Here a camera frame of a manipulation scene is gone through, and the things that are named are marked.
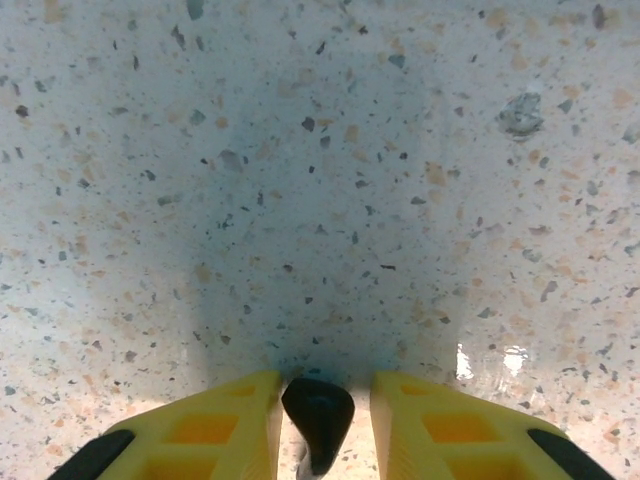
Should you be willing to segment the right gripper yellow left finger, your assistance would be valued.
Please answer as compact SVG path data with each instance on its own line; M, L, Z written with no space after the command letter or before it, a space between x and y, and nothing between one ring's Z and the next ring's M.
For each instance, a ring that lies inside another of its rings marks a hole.
M274 479L283 408L275 370L244 376L121 421L55 479Z

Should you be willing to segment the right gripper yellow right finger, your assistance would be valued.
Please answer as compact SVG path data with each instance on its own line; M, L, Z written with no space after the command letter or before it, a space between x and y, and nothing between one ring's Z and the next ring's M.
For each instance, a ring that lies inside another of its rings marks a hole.
M383 479L608 479L554 425L396 372L378 371L370 415Z

